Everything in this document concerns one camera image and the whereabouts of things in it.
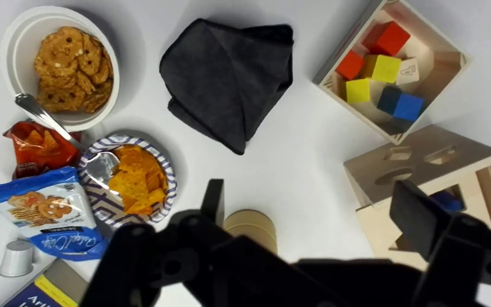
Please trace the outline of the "white bowl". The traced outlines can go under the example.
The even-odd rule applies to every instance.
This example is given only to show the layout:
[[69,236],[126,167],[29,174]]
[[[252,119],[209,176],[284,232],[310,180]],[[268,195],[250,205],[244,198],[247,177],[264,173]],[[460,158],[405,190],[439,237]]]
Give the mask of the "white bowl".
[[70,132],[88,130],[101,123],[117,105],[120,91],[118,58],[107,31],[90,15],[62,6],[36,6],[22,12],[6,29],[1,43],[0,65],[6,87],[14,97],[18,93],[36,95],[39,77],[35,72],[35,56],[41,41],[62,26],[72,26],[97,37],[107,50],[113,66],[113,89],[108,102],[94,113],[62,112],[54,118]]

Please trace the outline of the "blue yellow book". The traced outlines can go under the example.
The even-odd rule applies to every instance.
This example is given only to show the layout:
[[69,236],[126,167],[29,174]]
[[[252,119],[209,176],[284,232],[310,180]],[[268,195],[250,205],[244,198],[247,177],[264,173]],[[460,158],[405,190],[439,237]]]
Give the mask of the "blue yellow book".
[[54,260],[0,307],[78,307],[88,282],[63,260]]

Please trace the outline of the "wooden shape sorter box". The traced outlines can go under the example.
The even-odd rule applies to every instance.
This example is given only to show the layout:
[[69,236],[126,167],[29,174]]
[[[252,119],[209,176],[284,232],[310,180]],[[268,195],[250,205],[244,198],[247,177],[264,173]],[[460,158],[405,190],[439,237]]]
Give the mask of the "wooden shape sorter box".
[[437,125],[344,163],[359,201],[360,225],[374,255],[425,270],[427,263],[390,219],[397,180],[410,180],[428,195],[448,191],[465,213],[491,227],[491,147]]

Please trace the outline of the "white coffee capsule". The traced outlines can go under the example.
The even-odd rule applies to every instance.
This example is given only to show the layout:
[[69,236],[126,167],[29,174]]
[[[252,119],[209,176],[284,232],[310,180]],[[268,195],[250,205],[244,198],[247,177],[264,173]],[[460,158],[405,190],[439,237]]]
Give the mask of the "white coffee capsule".
[[30,274],[34,269],[34,250],[33,243],[27,240],[8,243],[0,264],[0,276],[15,278]]

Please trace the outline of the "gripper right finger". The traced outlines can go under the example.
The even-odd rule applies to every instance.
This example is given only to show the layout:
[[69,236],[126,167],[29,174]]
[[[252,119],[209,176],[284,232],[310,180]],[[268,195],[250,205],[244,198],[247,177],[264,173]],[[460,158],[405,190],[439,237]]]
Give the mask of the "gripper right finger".
[[409,180],[394,184],[390,218],[428,266],[413,307],[485,307],[480,284],[491,285],[491,229],[469,214],[446,211]]

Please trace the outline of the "small red block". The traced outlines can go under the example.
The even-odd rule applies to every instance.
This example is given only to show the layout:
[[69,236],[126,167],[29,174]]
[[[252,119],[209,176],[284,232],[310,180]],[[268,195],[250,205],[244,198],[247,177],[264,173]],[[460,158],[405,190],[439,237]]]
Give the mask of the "small red block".
[[350,50],[341,60],[335,71],[345,80],[356,78],[364,65],[364,59],[357,52]]

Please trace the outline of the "open wooden toy box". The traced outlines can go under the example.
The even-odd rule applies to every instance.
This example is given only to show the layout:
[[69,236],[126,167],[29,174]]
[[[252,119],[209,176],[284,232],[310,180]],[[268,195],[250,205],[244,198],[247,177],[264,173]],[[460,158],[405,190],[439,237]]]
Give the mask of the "open wooden toy box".
[[[350,50],[357,52],[362,58],[373,55],[362,45],[362,41],[376,24],[390,21],[395,21],[411,35],[394,58],[417,58],[419,81],[396,85],[368,78],[371,100],[347,103],[345,82],[349,80],[341,77],[335,69]],[[428,19],[421,16],[406,0],[369,0],[346,37],[313,78],[313,82],[388,141],[400,144],[410,134],[410,130],[425,110],[465,70],[470,61],[464,51]],[[405,93],[424,99],[416,121],[402,120],[377,109],[382,91],[387,86],[397,87]]]

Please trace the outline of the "large red block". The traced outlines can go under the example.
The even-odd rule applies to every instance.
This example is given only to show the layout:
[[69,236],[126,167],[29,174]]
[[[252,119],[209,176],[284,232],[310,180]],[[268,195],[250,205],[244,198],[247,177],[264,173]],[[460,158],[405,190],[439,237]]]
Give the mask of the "large red block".
[[376,24],[363,39],[362,45],[371,54],[395,56],[411,35],[395,21]]

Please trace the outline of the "small yellow block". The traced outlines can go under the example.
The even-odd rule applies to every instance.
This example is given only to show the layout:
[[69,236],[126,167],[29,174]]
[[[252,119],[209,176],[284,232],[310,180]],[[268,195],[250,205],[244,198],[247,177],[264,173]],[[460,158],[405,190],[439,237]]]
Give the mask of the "small yellow block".
[[371,100],[370,80],[368,78],[346,81],[345,87],[347,103],[362,103]]

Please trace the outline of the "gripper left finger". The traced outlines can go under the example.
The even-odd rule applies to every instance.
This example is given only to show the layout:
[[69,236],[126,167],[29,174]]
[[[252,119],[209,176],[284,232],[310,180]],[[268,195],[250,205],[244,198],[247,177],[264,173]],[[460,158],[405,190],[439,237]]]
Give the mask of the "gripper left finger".
[[210,180],[201,207],[174,214],[162,231],[118,229],[79,307],[155,307],[172,284],[202,307],[300,307],[293,268],[217,224],[223,192],[222,179]]

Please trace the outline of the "heap of orange tortilla chips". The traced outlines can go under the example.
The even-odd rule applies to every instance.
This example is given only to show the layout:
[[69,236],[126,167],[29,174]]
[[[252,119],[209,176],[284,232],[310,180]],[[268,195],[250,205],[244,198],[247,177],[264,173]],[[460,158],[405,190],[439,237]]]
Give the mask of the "heap of orange tortilla chips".
[[164,203],[168,190],[158,160],[137,145],[123,145],[113,153],[120,163],[108,187],[120,195],[125,214],[152,214],[155,204]]

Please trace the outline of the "blue patterned paper bowl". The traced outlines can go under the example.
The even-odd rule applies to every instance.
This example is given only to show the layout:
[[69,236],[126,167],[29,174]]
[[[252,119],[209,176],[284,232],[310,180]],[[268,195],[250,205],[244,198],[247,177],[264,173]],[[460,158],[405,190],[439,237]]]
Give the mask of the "blue patterned paper bowl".
[[[166,187],[165,200],[156,202],[153,205],[152,214],[125,214],[121,199],[103,187],[100,187],[84,171],[86,161],[90,155],[101,151],[113,151],[124,145],[137,145],[152,154],[158,161],[166,177],[164,185]],[[88,147],[88,152],[85,152],[80,158],[78,174],[81,185],[84,187],[90,200],[90,206],[94,215],[115,229],[130,223],[149,223],[154,225],[155,223],[161,222],[169,216],[177,197],[178,184],[172,159],[164,148],[149,138],[113,134],[95,141]]]

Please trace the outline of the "blue white pretzel bag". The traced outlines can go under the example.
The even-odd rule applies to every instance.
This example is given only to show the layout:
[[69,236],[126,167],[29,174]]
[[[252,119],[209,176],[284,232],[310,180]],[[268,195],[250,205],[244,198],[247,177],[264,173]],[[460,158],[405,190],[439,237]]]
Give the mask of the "blue white pretzel bag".
[[99,260],[107,249],[71,166],[1,183],[0,214],[41,252],[62,260]]

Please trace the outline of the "wooden cylinder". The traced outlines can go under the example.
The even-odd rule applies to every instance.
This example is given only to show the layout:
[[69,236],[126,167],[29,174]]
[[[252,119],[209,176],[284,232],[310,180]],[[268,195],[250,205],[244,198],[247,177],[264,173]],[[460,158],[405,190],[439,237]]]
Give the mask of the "wooden cylinder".
[[271,253],[278,254],[275,225],[260,211],[247,209],[234,212],[224,220],[223,228],[230,235],[246,236]]

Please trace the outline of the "heap of pretzel crisps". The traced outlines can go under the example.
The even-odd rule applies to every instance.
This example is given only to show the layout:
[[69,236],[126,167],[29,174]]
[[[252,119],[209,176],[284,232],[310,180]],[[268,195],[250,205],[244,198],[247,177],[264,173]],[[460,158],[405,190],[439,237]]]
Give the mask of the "heap of pretzel crisps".
[[113,60],[101,41],[61,27],[46,36],[35,58],[38,101],[51,113],[95,113],[113,91]]

